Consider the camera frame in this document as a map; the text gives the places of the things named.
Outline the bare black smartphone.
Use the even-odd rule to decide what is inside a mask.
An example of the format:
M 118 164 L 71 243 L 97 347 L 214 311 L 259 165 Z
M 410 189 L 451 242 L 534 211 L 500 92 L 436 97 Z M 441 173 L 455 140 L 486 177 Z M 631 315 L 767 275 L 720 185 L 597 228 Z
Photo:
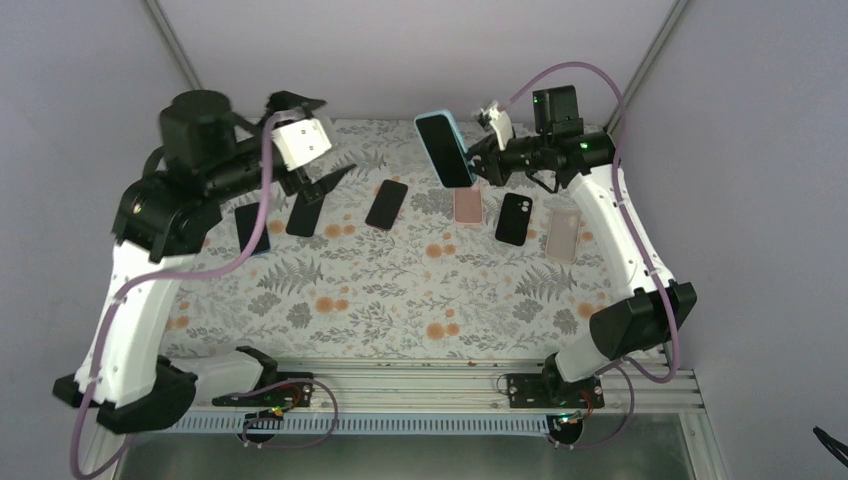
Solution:
M 323 203 L 323 198 L 309 202 L 304 195 L 299 194 L 291 210 L 286 233 L 302 238 L 312 237 L 321 215 Z

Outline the dark phone case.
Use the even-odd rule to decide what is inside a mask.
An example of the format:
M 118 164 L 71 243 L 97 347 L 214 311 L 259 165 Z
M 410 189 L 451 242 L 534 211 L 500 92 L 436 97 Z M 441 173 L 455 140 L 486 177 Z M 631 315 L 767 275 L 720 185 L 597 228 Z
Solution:
M 523 246 L 526 242 L 532 209 L 533 200 L 530 197 L 506 193 L 495 228 L 495 239 L 513 246 Z

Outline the black phone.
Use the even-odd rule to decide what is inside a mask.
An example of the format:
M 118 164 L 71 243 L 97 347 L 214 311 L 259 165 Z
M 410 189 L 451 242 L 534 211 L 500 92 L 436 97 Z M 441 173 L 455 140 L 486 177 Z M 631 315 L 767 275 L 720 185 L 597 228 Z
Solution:
M 375 195 L 365 224 L 384 231 L 391 230 L 407 193 L 406 184 L 389 179 L 384 180 Z

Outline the blue-edged bare smartphone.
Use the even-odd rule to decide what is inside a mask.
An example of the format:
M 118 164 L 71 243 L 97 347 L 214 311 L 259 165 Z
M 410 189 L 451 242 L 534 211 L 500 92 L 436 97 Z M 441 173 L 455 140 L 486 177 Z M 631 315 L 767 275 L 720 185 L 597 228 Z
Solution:
M 258 219 L 259 204 L 251 203 L 236 207 L 234 209 L 234 218 L 236 222 L 237 235 L 239 240 L 240 251 L 247 250 L 248 244 L 253 236 Z M 256 242 L 254 249 L 251 252 L 252 256 L 258 256 L 268 253 L 271 249 L 270 238 L 267 226 L 264 226 L 262 232 Z

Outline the pink silicone phone case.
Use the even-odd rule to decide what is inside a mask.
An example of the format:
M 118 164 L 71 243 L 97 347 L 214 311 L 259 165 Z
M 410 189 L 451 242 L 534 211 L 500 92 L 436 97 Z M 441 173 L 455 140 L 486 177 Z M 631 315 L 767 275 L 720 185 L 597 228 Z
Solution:
M 483 222 L 482 192 L 479 187 L 453 191 L 453 216 L 454 221 L 460 225 L 479 225 Z

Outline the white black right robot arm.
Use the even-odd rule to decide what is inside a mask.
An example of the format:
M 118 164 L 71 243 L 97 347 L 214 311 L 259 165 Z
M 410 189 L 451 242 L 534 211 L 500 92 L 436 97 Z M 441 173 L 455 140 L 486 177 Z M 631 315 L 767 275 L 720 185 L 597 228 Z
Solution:
M 610 305 L 591 316 L 588 333 L 545 360 L 543 397 L 565 407 L 578 397 L 581 381 L 661 344 L 671 347 L 669 372 L 653 380 L 666 383 L 679 368 L 679 329 L 697 301 L 694 287 L 675 279 L 631 211 L 618 147 L 604 131 L 586 132 L 575 88 L 537 90 L 532 99 L 532 136 L 517 136 L 496 102 L 476 113 L 488 134 L 469 149 L 472 170 L 493 186 L 505 185 L 516 172 L 527 178 L 552 172 L 550 192 L 564 189 L 576 202 L 613 288 Z

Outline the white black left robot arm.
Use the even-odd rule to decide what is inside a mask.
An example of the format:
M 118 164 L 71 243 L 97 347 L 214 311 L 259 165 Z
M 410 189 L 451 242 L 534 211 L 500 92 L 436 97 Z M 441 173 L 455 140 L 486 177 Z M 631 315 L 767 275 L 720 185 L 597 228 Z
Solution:
M 251 122 L 217 91 L 177 95 L 159 115 L 162 143 L 124 192 L 113 222 L 113 270 L 89 352 L 53 395 L 117 435 L 163 430 L 199 401 L 242 394 L 263 405 L 278 391 L 277 362 L 252 347 L 194 360 L 163 356 L 161 340 L 179 285 L 198 280 L 193 264 L 221 207 L 258 191 L 265 215 L 275 186 L 306 202 L 340 182 L 319 180 L 308 163 L 333 146 L 324 101 L 289 91 L 268 99 Z

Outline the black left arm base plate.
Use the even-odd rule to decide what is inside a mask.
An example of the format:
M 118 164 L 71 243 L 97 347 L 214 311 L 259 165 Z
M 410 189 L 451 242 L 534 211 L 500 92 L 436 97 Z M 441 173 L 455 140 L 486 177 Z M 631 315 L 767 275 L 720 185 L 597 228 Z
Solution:
M 312 396 L 312 380 L 309 372 L 278 372 L 277 378 L 268 386 L 257 387 L 243 394 L 230 394 L 213 398 L 211 404 L 216 407 L 255 407 L 263 409 L 290 409 L 309 407 Z

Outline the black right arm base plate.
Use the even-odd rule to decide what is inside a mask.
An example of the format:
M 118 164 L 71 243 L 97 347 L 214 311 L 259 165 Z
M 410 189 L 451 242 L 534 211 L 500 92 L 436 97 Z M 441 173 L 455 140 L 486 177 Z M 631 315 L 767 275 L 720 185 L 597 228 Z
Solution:
M 515 409 L 603 408 L 605 400 L 597 376 L 567 382 L 559 373 L 555 355 L 541 364 L 539 373 L 508 373 L 506 395 Z

